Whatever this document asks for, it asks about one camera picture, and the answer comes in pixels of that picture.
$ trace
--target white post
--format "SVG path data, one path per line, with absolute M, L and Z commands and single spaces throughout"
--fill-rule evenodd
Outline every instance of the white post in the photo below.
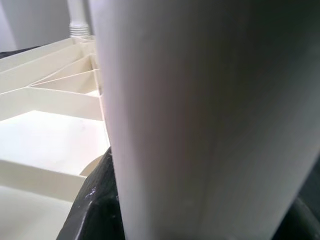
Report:
M 320 67 L 309 15 L 266 9 L 91 1 L 127 240 L 271 239 L 319 152 Z
M 70 36 L 87 37 L 90 35 L 86 20 L 84 0 L 67 0 L 70 15 Z

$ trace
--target white pipe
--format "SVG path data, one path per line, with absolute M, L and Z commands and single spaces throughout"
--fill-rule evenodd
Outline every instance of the white pipe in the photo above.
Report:
M 84 0 L 67 0 L 70 15 L 70 36 L 87 37 L 90 35 L 86 20 Z
M 310 171 L 317 26 L 259 6 L 91 1 L 127 240 L 269 240 Z

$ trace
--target white compartment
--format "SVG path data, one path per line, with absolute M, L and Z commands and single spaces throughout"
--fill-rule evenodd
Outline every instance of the white compartment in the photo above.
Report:
M 80 94 L 92 94 L 99 96 L 98 86 L 93 71 L 87 71 L 72 76 L 66 76 L 59 79 L 37 83 L 32 85 L 33 88 L 63 90 Z
M 2 160 L 79 175 L 110 146 L 99 97 L 21 88 L 0 94 L 0 108 Z
M 0 59 L 0 72 L 17 67 L 35 59 L 52 54 L 63 48 L 69 47 L 74 44 L 72 38 L 67 38 L 61 41 L 54 42 L 52 44 L 40 46 L 28 51 L 24 51 L 12 56 L 8 56 Z
M 63 68 L 57 70 L 56 72 L 48 76 L 43 77 L 38 81 L 33 82 L 31 85 L 45 83 L 51 80 L 56 80 L 56 79 L 72 76 L 75 74 L 88 72 L 91 70 L 93 70 L 92 58 L 88 55 L 64 66 Z
M 28 86 L 84 57 L 79 44 L 0 72 L 0 93 Z
M 56 239 L 84 180 L 0 160 L 0 239 Z

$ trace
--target white column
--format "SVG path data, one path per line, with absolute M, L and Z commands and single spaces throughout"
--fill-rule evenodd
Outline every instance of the white column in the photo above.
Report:
M 86 37 L 90 35 L 86 20 L 84 0 L 67 0 L 70 15 L 70 36 Z
M 91 1 L 127 240 L 272 237 L 319 152 L 320 66 L 309 17 L 267 7 Z

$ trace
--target white surface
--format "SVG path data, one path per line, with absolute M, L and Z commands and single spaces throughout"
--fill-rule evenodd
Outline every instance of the white surface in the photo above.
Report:
M 30 111 L 0 121 L 0 159 L 78 175 L 108 149 L 103 121 Z
M 1 240 L 55 240 L 71 202 L 0 186 Z
M 127 240 L 269 240 L 317 159 L 314 56 L 253 74 L 227 2 L 91 1 Z

